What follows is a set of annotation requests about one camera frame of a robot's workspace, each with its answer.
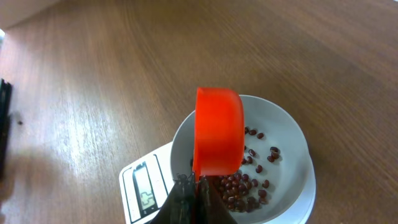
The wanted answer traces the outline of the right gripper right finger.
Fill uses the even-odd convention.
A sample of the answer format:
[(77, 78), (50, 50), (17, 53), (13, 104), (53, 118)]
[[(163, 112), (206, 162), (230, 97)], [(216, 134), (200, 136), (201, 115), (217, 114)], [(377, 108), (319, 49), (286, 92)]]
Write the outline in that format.
[(236, 224), (219, 196), (212, 177), (203, 177), (197, 183), (195, 223)]

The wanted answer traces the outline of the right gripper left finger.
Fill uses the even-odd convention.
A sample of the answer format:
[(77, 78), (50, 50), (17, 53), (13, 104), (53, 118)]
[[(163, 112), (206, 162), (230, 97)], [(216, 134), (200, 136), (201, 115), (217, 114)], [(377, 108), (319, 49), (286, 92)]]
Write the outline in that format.
[(178, 174), (165, 203), (150, 224), (190, 224), (195, 201), (195, 174)]

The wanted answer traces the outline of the orange measuring scoop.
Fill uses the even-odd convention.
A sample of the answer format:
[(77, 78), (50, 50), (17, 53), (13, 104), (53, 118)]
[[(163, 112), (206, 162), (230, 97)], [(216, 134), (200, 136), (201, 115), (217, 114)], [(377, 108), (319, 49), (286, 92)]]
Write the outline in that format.
[(241, 165), (244, 147), (244, 111), (240, 96), (227, 88), (197, 89), (193, 167), (197, 182), (194, 223), (206, 223), (207, 200), (216, 193), (203, 180), (230, 175)]

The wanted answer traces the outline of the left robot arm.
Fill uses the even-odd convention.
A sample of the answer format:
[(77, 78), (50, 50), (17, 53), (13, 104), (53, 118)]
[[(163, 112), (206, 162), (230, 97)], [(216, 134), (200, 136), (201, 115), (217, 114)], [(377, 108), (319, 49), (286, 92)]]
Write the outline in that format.
[(7, 142), (9, 135), (10, 115), (9, 106), (11, 102), (12, 85), (1, 79), (1, 179), (4, 176), (7, 154)]

